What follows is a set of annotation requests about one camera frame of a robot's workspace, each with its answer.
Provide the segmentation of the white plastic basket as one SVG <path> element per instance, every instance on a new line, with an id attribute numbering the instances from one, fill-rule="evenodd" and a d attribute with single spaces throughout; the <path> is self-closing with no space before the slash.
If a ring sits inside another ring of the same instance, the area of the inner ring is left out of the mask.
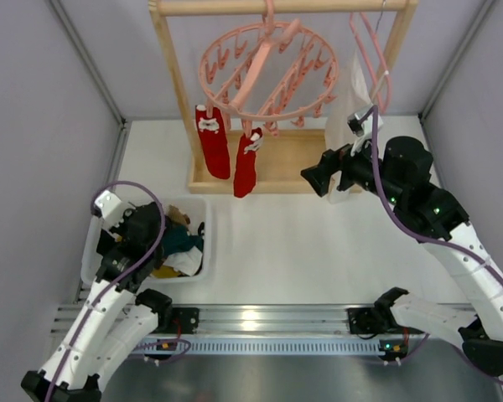
<path id="1" fill-rule="evenodd" d="M 204 226 L 204 245 L 202 250 L 202 264 L 193 276 L 181 276 L 175 278 L 157 278 L 150 276 L 146 283 L 149 285 L 174 285 L 192 283 L 204 279 L 210 273 L 210 261 L 212 255 L 213 219 L 210 203 L 199 195 L 180 195 L 160 198 L 164 212 L 169 211 L 169 206 L 180 209 L 186 213 L 191 223 L 189 230 L 195 234 L 202 223 Z M 86 236 L 85 248 L 82 255 L 80 278 L 85 286 L 90 286 L 96 277 L 96 272 L 101 265 L 101 256 L 96 253 L 96 246 L 101 238 L 104 224 L 98 218 L 92 218 Z"/>

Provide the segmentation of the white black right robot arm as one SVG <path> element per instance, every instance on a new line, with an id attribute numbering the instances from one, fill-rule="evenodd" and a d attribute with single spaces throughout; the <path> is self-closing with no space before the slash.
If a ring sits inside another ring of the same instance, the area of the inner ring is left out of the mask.
<path id="1" fill-rule="evenodd" d="M 372 332 L 412 328 L 459 350 L 482 373 L 503 375 L 503 273 L 478 238 L 469 216 L 447 190 L 431 183 L 433 156 L 412 137 L 394 137 L 383 152 L 366 139 L 323 152 L 301 177 L 323 197 L 338 173 L 338 189 L 355 185 L 375 194 L 393 224 L 433 255 L 473 308 L 472 312 L 426 301 L 393 287 L 366 314 Z"/>

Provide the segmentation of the aluminium rail base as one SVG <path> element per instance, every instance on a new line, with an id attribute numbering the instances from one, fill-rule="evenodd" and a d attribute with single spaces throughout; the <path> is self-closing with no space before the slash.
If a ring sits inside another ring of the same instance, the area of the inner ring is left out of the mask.
<path id="1" fill-rule="evenodd" d="M 85 302 L 65 319 L 55 350 Z M 380 364 L 400 366 L 417 351 L 409 342 L 412 335 L 433 337 L 412 328 L 372 332 L 366 321 L 372 307 L 192 307 L 172 303 L 168 326 L 149 333 L 127 358 L 170 363 L 206 354 L 348 355 L 371 356 Z"/>

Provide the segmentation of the brown striped sock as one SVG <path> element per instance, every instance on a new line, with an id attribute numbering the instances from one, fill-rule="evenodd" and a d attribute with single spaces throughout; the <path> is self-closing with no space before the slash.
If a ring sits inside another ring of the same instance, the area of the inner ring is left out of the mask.
<path id="1" fill-rule="evenodd" d="M 189 226 L 190 224 L 189 216 L 172 204 L 168 206 L 166 215 L 174 224 L 183 226 Z"/>

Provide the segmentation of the dark green sock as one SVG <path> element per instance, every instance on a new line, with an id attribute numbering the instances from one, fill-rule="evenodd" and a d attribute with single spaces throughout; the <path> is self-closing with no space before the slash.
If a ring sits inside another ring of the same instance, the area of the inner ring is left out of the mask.
<path id="1" fill-rule="evenodd" d="M 203 251 L 204 233 L 198 231 L 192 234 L 184 226 L 175 226 L 164 231 L 160 247 L 164 259 L 177 253 L 191 251 L 193 248 Z"/>

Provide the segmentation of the yellow sock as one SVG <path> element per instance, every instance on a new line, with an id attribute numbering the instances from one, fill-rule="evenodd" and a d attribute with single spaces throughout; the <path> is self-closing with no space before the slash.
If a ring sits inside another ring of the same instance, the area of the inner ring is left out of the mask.
<path id="1" fill-rule="evenodd" d="M 161 265 L 158 269 L 153 270 L 151 274 L 151 276 L 156 279 L 173 279 L 181 277 L 182 275 L 180 271 L 166 265 Z"/>

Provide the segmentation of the pink round clip hanger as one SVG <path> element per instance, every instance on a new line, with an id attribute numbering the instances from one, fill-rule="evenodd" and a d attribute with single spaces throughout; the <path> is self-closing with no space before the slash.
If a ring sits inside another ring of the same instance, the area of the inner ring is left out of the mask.
<path id="1" fill-rule="evenodd" d="M 219 112 L 224 123 L 240 119 L 246 134 L 261 124 L 277 135 L 281 121 L 301 128 L 307 117 L 322 116 L 336 97 L 340 67 L 321 35 L 299 18 L 276 19 L 274 3 L 265 5 L 260 22 L 222 34 L 203 53 L 200 109 L 207 117 Z"/>

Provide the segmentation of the red sock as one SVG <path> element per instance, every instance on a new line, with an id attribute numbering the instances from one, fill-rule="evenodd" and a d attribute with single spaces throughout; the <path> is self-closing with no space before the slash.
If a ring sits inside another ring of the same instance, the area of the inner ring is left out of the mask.
<path id="1" fill-rule="evenodd" d="M 205 105 L 196 105 L 195 125 L 208 172 L 214 178 L 229 179 L 230 155 L 226 128 L 220 111 L 214 107 L 212 115 L 208 116 Z"/>
<path id="2" fill-rule="evenodd" d="M 236 170 L 233 180 L 233 194 L 237 198 L 246 197 L 256 186 L 257 151 L 262 146 L 263 133 L 261 128 L 251 130 L 251 135 L 241 136 L 236 156 Z"/>

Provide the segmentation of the white folded sock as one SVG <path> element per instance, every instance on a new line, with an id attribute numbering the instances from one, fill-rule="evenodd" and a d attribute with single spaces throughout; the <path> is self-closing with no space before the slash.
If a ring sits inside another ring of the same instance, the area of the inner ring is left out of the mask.
<path id="1" fill-rule="evenodd" d="M 202 265 L 203 253 L 196 247 L 170 255 L 164 264 L 185 276 L 195 276 Z"/>

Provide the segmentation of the pink clothes hanger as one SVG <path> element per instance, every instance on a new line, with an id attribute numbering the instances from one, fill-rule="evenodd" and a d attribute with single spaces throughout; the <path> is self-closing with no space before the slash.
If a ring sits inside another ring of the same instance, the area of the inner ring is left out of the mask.
<path id="1" fill-rule="evenodd" d="M 370 98 L 379 106 L 380 112 L 385 113 L 392 100 L 392 78 L 378 35 L 363 12 L 352 13 L 349 25 L 371 79 Z"/>

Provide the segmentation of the wooden clothes rack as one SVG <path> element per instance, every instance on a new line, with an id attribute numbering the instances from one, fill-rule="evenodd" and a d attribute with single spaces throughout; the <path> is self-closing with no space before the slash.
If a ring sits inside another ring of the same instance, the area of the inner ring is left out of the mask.
<path id="1" fill-rule="evenodd" d="M 166 59 L 168 70 L 173 81 L 174 93 L 184 123 L 192 152 L 189 190 L 193 193 L 227 193 L 233 194 L 233 180 L 236 170 L 236 156 L 241 136 L 247 137 L 242 128 L 241 120 L 233 118 L 224 123 L 230 155 L 231 176 L 223 180 L 210 175 L 205 165 L 205 159 L 200 139 L 195 125 L 195 106 L 205 103 L 205 94 L 197 101 L 190 101 L 187 96 L 184 77 L 179 67 L 176 46 L 173 41 L 169 18 L 171 17 L 201 17 L 216 16 L 222 22 L 230 24 L 226 32 L 251 23 L 258 23 L 266 11 L 267 1 L 151 1 L 148 10 L 153 22 L 158 42 Z M 294 18 L 302 13 L 347 13 L 348 21 L 352 13 L 391 12 L 395 19 L 385 44 L 381 44 L 389 71 L 396 62 L 399 50 L 405 39 L 407 30 L 417 9 L 414 1 L 272 1 L 275 17 L 281 19 L 284 13 L 290 13 Z M 334 50 L 332 40 L 325 38 L 316 28 L 313 31 L 321 35 Z M 195 83 L 200 85 L 198 68 L 200 59 L 207 47 L 194 58 L 193 66 L 197 70 Z M 297 128 L 290 121 L 278 124 L 278 134 L 273 135 L 263 125 L 261 128 L 263 142 L 257 151 L 256 171 L 257 183 L 251 193 L 306 193 L 308 184 L 301 178 L 300 172 L 315 162 L 325 149 L 324 130 L 308 128 L 306 118 L 303 127 Z"/>

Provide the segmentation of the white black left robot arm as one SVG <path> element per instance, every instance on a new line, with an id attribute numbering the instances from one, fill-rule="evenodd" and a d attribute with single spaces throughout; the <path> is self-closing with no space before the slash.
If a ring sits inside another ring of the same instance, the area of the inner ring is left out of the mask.
<path id="1" fill-rule="evenodd" d="M 63 341 L 21 382 L 33 401 L 98 401 L 132 350 L 172 316 L 172 300 L 142 283 L 162 263 L 165 215 L 158 202 L 131 207 L 101 233 L 100 266 Z"/>

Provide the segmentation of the white hanging cloth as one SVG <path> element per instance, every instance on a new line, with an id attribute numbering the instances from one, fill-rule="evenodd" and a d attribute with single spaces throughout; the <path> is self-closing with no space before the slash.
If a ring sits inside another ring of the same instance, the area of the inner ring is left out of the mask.
<path id="1" fill-rule="evenodd" d="M 356 53 L 341 69 L 336 90 L 338 96 L 329 107 L 325 126 L 326 149 L 336 151 L 348 144 L 348 156 L 359 156 L 365 147 L 364 141 L 350 129 L 349 119 L 355 113 L 365 114 L 371 107 L 371 98 Z"/>

